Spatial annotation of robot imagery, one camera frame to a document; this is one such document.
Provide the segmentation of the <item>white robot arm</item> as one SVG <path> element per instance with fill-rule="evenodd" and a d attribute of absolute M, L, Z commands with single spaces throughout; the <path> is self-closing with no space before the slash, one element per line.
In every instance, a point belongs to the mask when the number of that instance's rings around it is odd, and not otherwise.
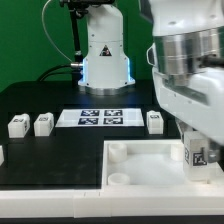
<path fill-rule="evenodd" d="M 134 83 L 122 46 L 123 19 L 113 0 L 89 3 L 89 50 L 79 85 L 94 94 Z M 224 0 L 139 0 L 153 24 L 147 50 L 157 101 L 176 117 L 183 139 L 200 133 L 199 152 L 224 159 Z"/>

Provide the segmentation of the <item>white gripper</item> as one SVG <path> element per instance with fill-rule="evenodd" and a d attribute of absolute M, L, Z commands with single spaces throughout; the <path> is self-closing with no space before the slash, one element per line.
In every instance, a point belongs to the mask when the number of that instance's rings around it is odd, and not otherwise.
<path fill-rule="evenodd" d="M 181 141 L 193 128 L 213 140 L 209 143 L 208 162 L 221 158 L 224 146 L 224 69 L 205 68 L 189 78 L 187 86 L 176 90 L 165 84 L 167 76 L 158 71 L 155 44 L 147 50 L 152 77 L 160 107 L 176 117 Z"/>

